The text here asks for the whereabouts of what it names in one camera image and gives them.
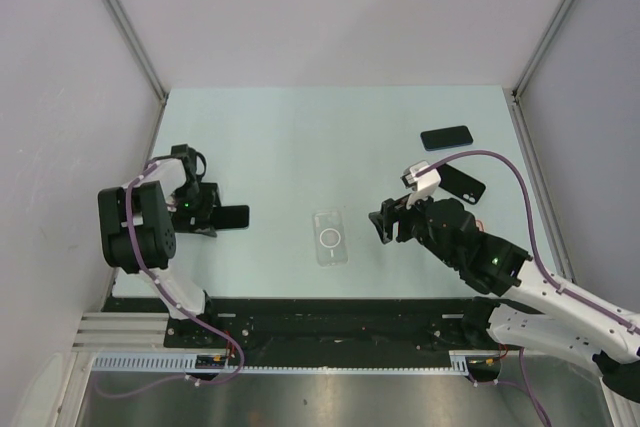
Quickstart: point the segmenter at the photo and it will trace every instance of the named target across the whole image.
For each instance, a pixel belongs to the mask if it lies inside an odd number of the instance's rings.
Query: black smartphone
[[[473,143],[473,137],[471,137],[471,132],[466,125],[428,130],[422,132],[420,138],[426,150],[447,149]]]
[[[436,170],[440,174],[440,187],[471,205],[478,203],[487,188],[479,180],[449,164],[441,165]]]

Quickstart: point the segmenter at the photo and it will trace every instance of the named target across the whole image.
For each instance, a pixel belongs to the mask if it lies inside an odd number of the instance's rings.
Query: purple cable
[[[496,152],[492,152],[490,150],[470,150],[467,152],[460,152],[458,154],[453,154],[453,155],[450,155],[449,157],[445,157],[442,160],[434,162],[433,164],[428,166],[426,169],[418,172],[416,174],[416,177],[422,177],[423,175],[428,174],[432,170],[437,169],[441,165],[446,164],[447,162],[451,162],[452,160],[460,159],[462,157],[470,157],[474,155],[485,155],[488,157],[493,157],[495,159],[498,159],[502,163],[504,163],[507,167],[509,167],[509,169],[511,169],[511,171],[515,174],[516,178],[518,179],[518,184],[520,184],[520,189],[522,189],[522,195],[524,196],[524,206],[527,211],[527,227],[529,229],[529,241],[531,242],[531,250],[533,251],[533,259],[535,261],[536,267],[538,268],[542,276],[545,278],[545,280],[549,282],[550,285],[553,286],[553,288],[555,288],[556,290],[560,289],[561,287],[560,283],[556,281],[556,279],[554,279],[553,276],[546,269],[546,267],[542,262],[542,257],[540,257],[540,252],[538,251],[538,243],[536,241],[536,234],[533,227],[533,212],[531,209],[531,199],[529,198],[529,192],[527,191],[527,186],[525,184],[524,178],[518,171],[517,167],[513,165],[513,163],[511,163],[509,159],[507,159],[503,155],[500,155]],[[569,297],[577,300],[578,302],[581,302],[591,307],[592,309],[609,317],[611,320],[615,320],[622,326],[626,327],[629,330],[629,332],[640,334],[640,327],[636,327],[624,317],[617,315],[615,312],[609,311],[606,307],[602,307],[596,304],[595,302],[583,297],[582,295],[576,292],[573,292],[569,288],[565,288],[564,290],[562,290],[562,294],[568,295]]]
[[[240,362],[238,363],[238,366],[236,367],[236,369],[233,372],[231,372],[231,375],[226,376],[223,379],[215,378],[215,379],[212,379],[212,380],[202,380],[202,379],[196,380],[197,383],[203,383],[203,384],[209,384],[209,385],[224,384],[224,383],[229,382],[230,380],[234,379],[238,374],[240,374],[240,372],[242,371],[242,369],[244,367],[245,356],[244,356],[244,351],[242,350],[242,347],[240,347],[240,344],[233,337],[231,337],[230,335],[227,335],[224,332],[222,332],[221,330],[216,329],[212,325],[209,325],[206,322],[198,319],[191,312],[189,312],[188,310],[182,308],[182,306],[179,305],[171,297],[169,292],[167,292],[165,290],[165,288],[159,282],[158,276],[156,276],[153,272],[151,272],[151,270],[149,270],[149,268],[144,263],[144,259],[142,258],[142,252],[140,251],[140,245],[138,244],[138,239],[136,237],[135,226],[133,224],[133,201],[132,201],[133,188],[136,185],[138,185],[142,181],[142,179],[144,179],[147,175],[149,175],[151,172],[156,170],[157,167],[158,167],[157,163],[155,163],[155,162],[150,164],[150,165],[148,165],[147,168],[142,172],[142,174],[140,174],[138,177],[136,177],[135,179],[133,179],[129,183],[129,185],[127,186],[127,190],[125,192],[125,214],[126,214],[126,218],[127,218],[127,229],[129,231],[129,238],[131,239],[131,247],[133,248],[133,253],[135,255],[136,261],[138,262],[138,266],[140,267],[140,270],[142,270],[146,275],[149,276],[149,278],[154,282],[154,284],[155,284],[156,288],[158,289],[158,292],[160,293],[160,295],[173,308],[175,308],[177,311],[179,311],[182,315],[184,315],[185,317],[187,317],[191,321],[193,321],[196,324],[198,324],[203,329],[206,329],[206,330],[208,330],[210,332],[213,332],[217,336],[222,337],[223,339],[225,339],[227,342],[231,343],[231,345],[233,345],[236,348],[236,350],[238,351],[238,355],[240,356]],[[151,389],[153,387],[156,387],[157,385],[160,385],[160,384],[162,384],[164,382],[168,382],[170,380],[183,379],[183,378],[185,378],[184,375],[173,375],[173,376],[165,377],[163,379],[160,379],[160,380],[157,380],[155,382],[152,382],[151,384],[148,384],[148,385],[146,385],[144,387],[141,387],[139,389],[133,390],[131,392],[126,392],[124,394],[108,394],[106,392],[103,392],[97,386],[97,383],[95,385],[95,389],[96,389],[96,392],[98,392],[103,397],[107,397],[107,398],[110,398],[110,399],[124,399],[124,398],[127,398],[127,397],[132,397],[134,395],[140,394],[142,392],[145,392],[145,391],[147,391],[147,390],[149,390],[149,389]]]
[[[520,371],[522,372],[522,379],[524,380],[524,386],[527,389],[527,393],[529,394],[529,398],[531,399],[531,402],[533,403],[533,407],[536,409],[536,412],[538,413],[538,417],[540,417],[540,420],[542,421],[542,423],[545,422],[545,419],[546,419],[546,421],[548,423],[549,416],[547,415],[547,413],[542,408],[542,405],[540,405],[540,403],[536,401],[536,396],[533,395],[533,389],[531,388],[531,382],[529,382],[529,376],[527,375],[527,369],[524,366],[524,348],[520,349],[520,353],[518,354],[518,358],[520,359]]]
[[[508,380],[495,380],[495,381],[488,381],[488,382],[478,382],[476,379],[473,378],[473,375],[471,375],[471,372],[469,372],[469,380],[471,380],[471,382],[473,382],[474,386],[480,385],[480,386],[485,387],[485,386],[491,386],[491,385],[505,385],[507,387],[514,387],[514,388],[518,389],[520,392],[522,392],[523,394],[527,395],[531,399],[531,402],[533,402],[533,406],[536,409],[536,413],[538,414],[538,417],[540,417],[540,413],[542,413],[542,415],[544,417],[544,418],[541,418],[542,423],[546,427],[552,427],[551,419],[549,418],[549,414],[547,414],[547,411],[544,410],[544,407],[542,407],[542,404],[540,403],[540,401],[537,399],[537,397],[535,395],[533,395],[533,393],[527,391],[527,389],[522,387],[520,384],[516,384],[515,382],[510,382]]]
[[[138,394],[142,394],[143,392],[146,392],[147,390],[151,390],[160,384],[164,384],[165,382],[184,379],[186,375],[188,374],[170,375],[168,377],[163,377],[162,379],[158,379],[154,382],[151,382],[150,384],[140,387],[139,389],[135,389],[130,392],[125,392],[123,394],[110,394],[109,392],[105,392],[100,388],[97,381],[93,384],[93,390],[95,390],[98,393],[98,395],[100,395],[100,397],[104,397],[105,399],[111,399],[111,400],[126,399],[128,397],[134,397]]]

